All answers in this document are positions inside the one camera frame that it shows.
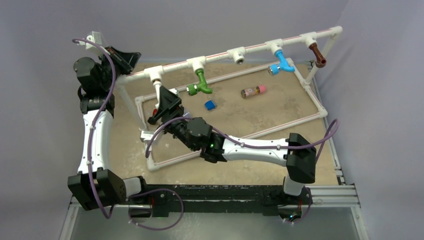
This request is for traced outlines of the white water faucet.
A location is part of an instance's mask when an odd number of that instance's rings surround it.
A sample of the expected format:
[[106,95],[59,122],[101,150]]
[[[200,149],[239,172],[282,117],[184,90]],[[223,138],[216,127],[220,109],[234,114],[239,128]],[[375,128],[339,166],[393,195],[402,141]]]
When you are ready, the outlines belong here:
[[[160,87],[162,87],[162,80],[159,78],[153,79],[151,80],[151,83],[155,89],[155,94],[156,94],[156,99],[157,99],[157,103],[155,104],[155,109],[159,109],[160,106]],[[166,90],[168,90],[169,92],[173,93],[176,96],[179,96],[179,91],[176,88],[167,88]]]

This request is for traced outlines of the white pvc pipe frame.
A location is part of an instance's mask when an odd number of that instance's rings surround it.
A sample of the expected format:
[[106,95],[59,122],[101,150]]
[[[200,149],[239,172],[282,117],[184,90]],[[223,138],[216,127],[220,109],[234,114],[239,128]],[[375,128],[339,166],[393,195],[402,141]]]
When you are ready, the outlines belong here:
[[[283,52],[283,47],[285,46],[289,46],[292,44],[299,44],[299,43],[305,44],[306,47],[308,48],[312,43],[317,43],[319,50],[321,51],[323,56],[326,58],[328,52],[330,51],[330,49],[332,48],[336,40],[340,37],[342,32],[343,32],[343,28],[341,26],[334,26],[329,29],[321,30],[318,32],[313,31],[313,32],[303,33],[298,36],[285,38],[285,39],[281,39],[281,38],[274,39],[274,40],[266,41],[264,43],[256,44],[252,46],[240,46],[240,47],[228,49],[224,52],[216,53],[213,55],[198,56],[198,57],[189,58],[177,63],[149,67],[136,73],[119,76],[117,78],[118,92],[120,93],[125,105],[127,106],[131,114],[136,119],[140,129],[146,130],[147,123],[146,123],[146,118],[143,112],[143,103],[148,100],[156,99],[156,93],[152,93],[146,96],[139,96],[135,99],[135,101],[132,101],[125,88],[127,84],[134,81],[142,80],[142,79],[148,79],[150,81],[154,79],[161,79],[161,83],[162,83],[162,77],[164,74],[183,70],[183,69],[188,69],[188,68],[191,68],[194,72],[196,69],[199,69],[199,68],[204,69],[204,66],[209,63],[227,60],[227,59],[233,60],[235,64],[241,65],[245,61],[245,56],[247,54],[252,54],[252,53],[261,52],[261,51],[270,51],[274,55],[274,53],[277,50],[282,50]],[[295,71],[292,73],[297,77],[300,85],[302,86],[304,91],[308,94],[312,102],[315,104],[317,108],[317,113],[303,117],[303,118],[299,118],[284,124],[280,124],[263,131],[252,133],[248,135],[249,139],[266,136],[271,133],[275,133],[277,131],[281,131],[290,127],[294,127],[303,123],[310,122],[312,120],[322,119],[328,115],[327,110],[321,104],[320,100],[318,99],[318,97],[316,96],[316,94],[311,88],[312,80],[315,77],[317,70],[320,69],[315,66],[315,61],[307,77],[303,77],[300,71],[295,66],[293,60],[289,57],[285,57],[285,59],[287,60],[290,66],[293,66],[295,68]],[[277,59],[277,61],[269,63],[269,64],[264,64],[257,67],[252,67],[252,68],[240,70],[237,72],[229,73],[226,75],[213,77],[206,80],[206,82],[207,82],[207,85],[209,85],[212,83],[229,80],[235,77],[240,77],[240,76],[244,76],[244,75],[259,72],[259,71],[268,70],[268,67],[270,65],[278,64],[278,63],[279,63],[279,60]],[[183,86],[177,87],[177,90],[178,92],[186,91],[186,87],[187,85],[183,85]]]

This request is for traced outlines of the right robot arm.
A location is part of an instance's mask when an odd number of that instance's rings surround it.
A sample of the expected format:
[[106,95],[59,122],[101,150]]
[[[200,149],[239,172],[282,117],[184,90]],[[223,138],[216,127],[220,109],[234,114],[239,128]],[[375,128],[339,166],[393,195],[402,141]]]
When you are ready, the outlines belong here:
[[316,180],[317,150],[302,135],[290,133],[288,138],[262,140],[226,135],[202,117],[184,116],[182,100],[175,93],[160,86],[156,114],[150,124],[161,121],[156,133],[171,134],[189,150],[199,152],[207,162],[238,160],[271,163],[287,169],[280,196],[288,204],[300,198],[305,185]]

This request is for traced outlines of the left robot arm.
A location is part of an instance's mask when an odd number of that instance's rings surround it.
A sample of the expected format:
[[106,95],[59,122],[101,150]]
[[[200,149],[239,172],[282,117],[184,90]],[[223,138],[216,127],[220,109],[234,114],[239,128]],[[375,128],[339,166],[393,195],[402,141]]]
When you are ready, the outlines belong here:
[[77,174],[67,186],[86,211],[123,204],[130,197],[138,205],[146,203],[149,191],[142,177],[122,179],[110,169],[110,133],[115,97],[110,92],[113,75],[128,75],[141,57],[139,52],[105,48],[109,56],[79,58],[73,64],[80,86],[77,91],[84,121],[84,143]]

